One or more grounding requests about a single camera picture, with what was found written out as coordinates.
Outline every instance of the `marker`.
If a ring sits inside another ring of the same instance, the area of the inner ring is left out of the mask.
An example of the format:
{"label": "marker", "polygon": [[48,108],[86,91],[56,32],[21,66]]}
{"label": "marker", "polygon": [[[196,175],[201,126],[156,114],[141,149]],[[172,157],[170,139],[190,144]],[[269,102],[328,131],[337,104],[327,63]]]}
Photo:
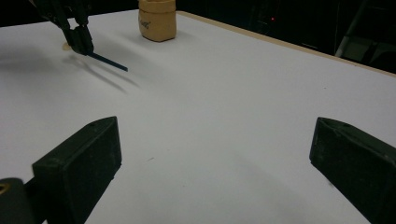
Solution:
{"label": "marker", "polygon": [[105,58],[103,56],[100,56],[99,54],[95,54],[95,53],[92,52],[92,53],[89,53],[87,55],[92,57],[92,58],[94,58],[94,59],[96,59],[96,60],[101,61],[102,63],[108,63],[110,65],[113,65],[116,68],[119,68],[119,69],[121,69],[121,70],[123,70],[125,72],[128,72],[128,68],[127,67],[125,67],[125,66],[123,66],[123,65],[121,65],[119,63],[115,63],[115,62],[113,62],[113,61],[111,61],[111,60],[109,60],[109,59],[107,59],[107,58]]}

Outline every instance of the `jar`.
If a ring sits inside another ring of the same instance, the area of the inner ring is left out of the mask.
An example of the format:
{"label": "jar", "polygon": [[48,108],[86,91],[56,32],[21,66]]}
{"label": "jar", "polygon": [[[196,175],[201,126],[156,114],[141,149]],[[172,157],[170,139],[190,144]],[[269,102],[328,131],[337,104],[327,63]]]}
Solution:
{"label": "jar", "polygon": [[176,0],[139,0],[139,30],[157,42],[176,37]]}

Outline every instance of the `jar lid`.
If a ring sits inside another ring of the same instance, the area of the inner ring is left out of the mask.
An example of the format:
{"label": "jar lid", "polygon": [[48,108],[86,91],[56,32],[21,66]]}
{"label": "jar lid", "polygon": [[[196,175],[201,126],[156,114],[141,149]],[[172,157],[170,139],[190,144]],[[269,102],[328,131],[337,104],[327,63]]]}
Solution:
{"label": "jar lid", "polygon": [[139,0],[139,9],[151,13],[176,11],[175,0]]}

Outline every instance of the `white table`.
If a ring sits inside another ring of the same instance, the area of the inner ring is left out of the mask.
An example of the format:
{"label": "white table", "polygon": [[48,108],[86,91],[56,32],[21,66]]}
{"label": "white table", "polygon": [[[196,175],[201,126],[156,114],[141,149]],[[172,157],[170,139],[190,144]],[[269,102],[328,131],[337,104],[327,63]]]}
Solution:
{"label": "white table", "polygon": [[91,16],[128,73],[62,50],[52,23],[1,28],[0,178],[117,116],[122,166],[87,223],[368,223],[308,155],[317,117],[396,146],[396,78],[214,23],[179,13],[155,43],[137,11]]}

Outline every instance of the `white surface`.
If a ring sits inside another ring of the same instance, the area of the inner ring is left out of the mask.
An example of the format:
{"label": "white surface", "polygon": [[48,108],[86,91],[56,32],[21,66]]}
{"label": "white surface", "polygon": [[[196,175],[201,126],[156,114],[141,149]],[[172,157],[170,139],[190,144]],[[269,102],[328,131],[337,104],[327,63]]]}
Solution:
{"label": "white surface", "polygon": [[95,52],[44,22],[0,29],[0,176],[117,116],[123,161],[87,223],[368,223],[308,159],[317,117],[396,146],[396,78],[177,15],[143,38],[136,11],[90,17]]}

